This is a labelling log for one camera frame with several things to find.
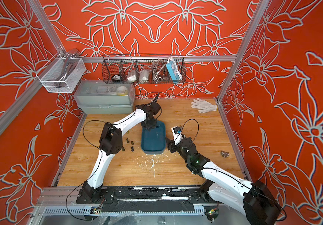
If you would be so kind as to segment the teal plastic storage box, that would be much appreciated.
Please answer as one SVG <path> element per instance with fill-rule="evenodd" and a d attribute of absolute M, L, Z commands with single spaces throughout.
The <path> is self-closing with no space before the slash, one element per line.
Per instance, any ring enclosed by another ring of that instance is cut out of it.
<path fill-rule="evenodd" d="M 148 155 L 162 154 L 166 148 L 166 127 L 161 121 L 155 129 L 142 128 L 141 149 Z"/>

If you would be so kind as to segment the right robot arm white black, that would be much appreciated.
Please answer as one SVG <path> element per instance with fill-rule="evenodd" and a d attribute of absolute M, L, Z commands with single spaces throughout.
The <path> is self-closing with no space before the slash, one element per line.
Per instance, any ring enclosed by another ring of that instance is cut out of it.
<path fill-rule="evenodd" d="M 171 153 L 177 152 L 182 157 L 191 173 L 206 180 L 203 188 L 207 198 L 242 213 L 251 225 L 274 225 L 277 222 L 283 209 L 266 184 L 247 181 L 221 169 L 198 153 L 191 138 L 167 138 L 166 144 Z"/>

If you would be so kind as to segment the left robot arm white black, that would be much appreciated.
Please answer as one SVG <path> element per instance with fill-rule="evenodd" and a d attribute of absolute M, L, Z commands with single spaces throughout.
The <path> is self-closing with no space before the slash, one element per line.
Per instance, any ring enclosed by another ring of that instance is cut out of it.
<path fill-rule="evenodd" d="M 114 156 L 122 150 L 123 136 L 134 126 L 140 124 L 147 130 L 157 128 L 158 118 L 162 112 L 157 103 L 159 95 L 148 104 L 137 105 L 136 109 L 125 118 L 116 122 L 106 122 L 99 139 L 99 154 L 89 178 L 82 184 L 76 203 L 96 203 L 101 198 L 101 187 L 108 167 Z"/>

